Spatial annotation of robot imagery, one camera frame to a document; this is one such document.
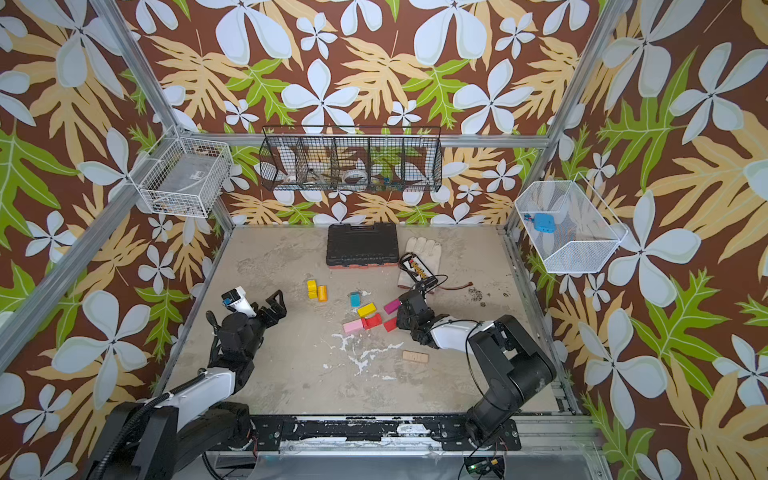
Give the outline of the natural wood block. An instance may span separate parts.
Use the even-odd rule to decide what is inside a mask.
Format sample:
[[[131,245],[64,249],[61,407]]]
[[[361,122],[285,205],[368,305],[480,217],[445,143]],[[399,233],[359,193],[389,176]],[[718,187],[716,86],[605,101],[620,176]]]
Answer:
[[[427,364],[429,362],[429,355],[426,353],[420,353],[420,352],[413,352],[404,350],[402,352],[402,358],[405,361],[414,362],[414,363],[420,363],[420,364]]]

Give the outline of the red arch block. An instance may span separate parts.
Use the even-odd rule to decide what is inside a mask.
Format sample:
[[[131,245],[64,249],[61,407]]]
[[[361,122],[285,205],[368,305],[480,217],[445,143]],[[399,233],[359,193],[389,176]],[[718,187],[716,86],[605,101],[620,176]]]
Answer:
[[[362,318],[362,324],[365,330],[373,329],[383,323],[381,315],[379,313],[375,313],[374,315]]]

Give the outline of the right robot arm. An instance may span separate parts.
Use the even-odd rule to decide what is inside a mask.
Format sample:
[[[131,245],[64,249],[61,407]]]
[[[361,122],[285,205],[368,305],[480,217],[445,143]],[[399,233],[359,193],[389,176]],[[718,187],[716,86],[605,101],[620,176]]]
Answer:
[[[437,315],[426,294],[412,289],[398,300],[396,326],[418,344],[464,354],[469,367],[477,365],[487,387],[466,412],[463,438],[483,448],[510,432],[513,414],[556,377],[549,356],[512,315],[492,322]]]

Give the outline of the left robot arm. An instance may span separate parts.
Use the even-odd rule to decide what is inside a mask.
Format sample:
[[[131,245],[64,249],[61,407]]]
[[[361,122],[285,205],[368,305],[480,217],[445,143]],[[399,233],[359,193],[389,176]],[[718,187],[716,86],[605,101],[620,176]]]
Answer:
[[[277,290],[263,305],[241,287],[222,296],[228,313],[207,312],[213,340],[206,367],[191,380],[144,402],[126,402],[109,414],[87,460],[85,479],[170,479],[219,445],[248,440],[248,406],[231,401],[248,383],[267,329],[286,317]]]

